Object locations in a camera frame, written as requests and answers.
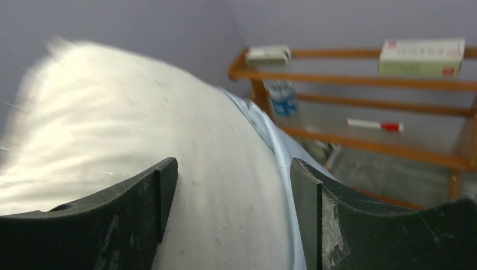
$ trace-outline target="green and white box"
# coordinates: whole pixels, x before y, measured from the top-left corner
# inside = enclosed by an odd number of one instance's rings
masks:
[[[464,59],[463,38],[386,40],[379,57],[378,71],[384,76],[458,76]]]

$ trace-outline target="shelf frame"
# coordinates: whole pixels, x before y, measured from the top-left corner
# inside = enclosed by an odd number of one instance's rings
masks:
[[[264,79],[291,80],[316,84],[338,84],[347,86],[370,86],[389,88],[412,88],[415,90],[432,90],[451,93],[471,92],[477,93],[477,81],[455,79],[408,79],[372,76],[339,76],[298,73],[273,73],[261,72],[247,67],[244,49],[233,61],[228,70],[230,80],[248,79],[251,81],[253,93],[251,99],[273,119],[273,110],[269,101],[269,94],[263,85]],[[293,59],[348,59],[364,60],[378,59],[380,48],[342,48],[342,49],[294,49]],[[477,47],[467,47],[464,58],[477,60]],[[385,143],[353,139],[334,134],[309,132],[307,130],[280,127],[290,136],[295,138],[313,139],[328,143],[336,143],[345,147],[356,148],[382,154],[399,156],[449,167],[452,170],[449,182],[450,200],[457,199],[460,195],[462,172],[477,172],[477,96],[470,108],[439,106],[424,103],[391,102],[363,98],[336,97],[324,94],[298,93],[299,100],[319,102],[323,104],[357,106],[383,110],[406,111],[419,114],[455,116],[466,119],[462,127],[456,149],[452,155],[418,150],[409,147],[400,147]]]

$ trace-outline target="light blue fabric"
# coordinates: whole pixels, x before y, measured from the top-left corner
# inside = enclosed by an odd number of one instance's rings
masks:
[[[290,212],[291,230],[293,235],[293,268],[292,270],[307,270],[305,255],[303,253],[302,238],[296,217],[293,193],[291,192],[290,166],[293,158],[302,159],[323,174],[335,179],[321,164],[316,162],[294,139],[286,134],[271,121],[255,103],[243,100],[233,94],[225,93],[235,102],[237,107],[247,117],[249,122],[259,133],[265,143],[275,154],[283,187],[287,196],[287,204]]]

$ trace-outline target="red cap marker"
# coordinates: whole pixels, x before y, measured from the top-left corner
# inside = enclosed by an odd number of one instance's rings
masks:
[[[388,132],[402,132],[404,130],[403,124],[397,123],[397,122],[376,122],[376,121],[346,119],[346,123],[350,127],[374,128],[374,129],[381,129]]]

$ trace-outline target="white fur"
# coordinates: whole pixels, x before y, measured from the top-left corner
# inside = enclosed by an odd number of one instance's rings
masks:
[[[0,214],[50,210],[173,156],[178,186],[153,269],[290,269],[275,158],[226,95],[117,49],[50,50],[8,125]]]

